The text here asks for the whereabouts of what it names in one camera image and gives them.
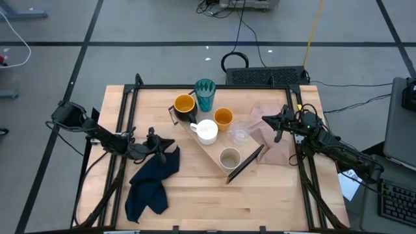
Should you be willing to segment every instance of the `metal stand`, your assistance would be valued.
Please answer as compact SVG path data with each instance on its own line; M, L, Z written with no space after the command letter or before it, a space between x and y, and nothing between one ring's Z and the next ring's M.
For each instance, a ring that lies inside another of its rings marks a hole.
M22 18L46 18L47 14L43 10L25 10L16 11L14 10L7 0L0 0L0 8L3 9L7 19L22 19Z

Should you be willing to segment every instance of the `yellow cable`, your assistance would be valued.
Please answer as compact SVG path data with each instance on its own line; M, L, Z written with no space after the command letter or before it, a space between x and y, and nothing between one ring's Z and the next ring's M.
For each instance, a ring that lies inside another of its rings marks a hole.
M304 68L306 68L307 56L309 55L309 48L311 47L311 42L312 42L313 37L315 35L315 31L317 29L318 18L319 18L319 15L320 15L320 11L322 10L323 4L324 4L324 0L320 0L319 1L318 12L317 12L317 15L315 16L315 20L313 21L312 31L309 34L309 40L307 41L306 54L305 54L305 58L304 58Z

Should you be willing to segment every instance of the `white cable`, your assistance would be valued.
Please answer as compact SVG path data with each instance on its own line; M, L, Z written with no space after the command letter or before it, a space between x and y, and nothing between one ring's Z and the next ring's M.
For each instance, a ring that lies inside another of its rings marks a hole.
M16 34L16 36L18 36L18 38L25 44L25 46L27 47L27 49L29 50L29 55L27 55L27 58L25 60L25 62L22 62L21 64L15 64L15 65L9 65L9 66L0 66L0 69L2 68L15 68L18 66L22 66L25 65L26 62L29 60L29 58L32 55L32 51L31 48L26 44L26 42L20 37L20 35L13 29L12 25L10 24L10 22L8 21L7 17L1 12L0 10L0 14L4 17L4 19L6 20L8 26L10 27L10 29L12 29L13 33Z

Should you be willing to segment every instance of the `white mug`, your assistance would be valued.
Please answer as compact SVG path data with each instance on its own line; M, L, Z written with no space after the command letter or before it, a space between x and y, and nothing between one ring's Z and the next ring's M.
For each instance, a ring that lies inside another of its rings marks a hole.
M226 170L236 169L242 161L240 152L232 147L225 148L220 153L220 164Z
M218 134L218 126L212 120L202 120L199 124L191 123L190 129L198 135L198 140L206 146L213 144Z

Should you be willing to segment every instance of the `orange mug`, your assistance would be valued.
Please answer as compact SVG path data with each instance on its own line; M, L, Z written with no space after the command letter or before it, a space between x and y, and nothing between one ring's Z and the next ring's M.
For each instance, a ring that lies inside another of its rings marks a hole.
M218 130L227 131L233 121L233 113L228 108L219 108L215 111L214 121Z

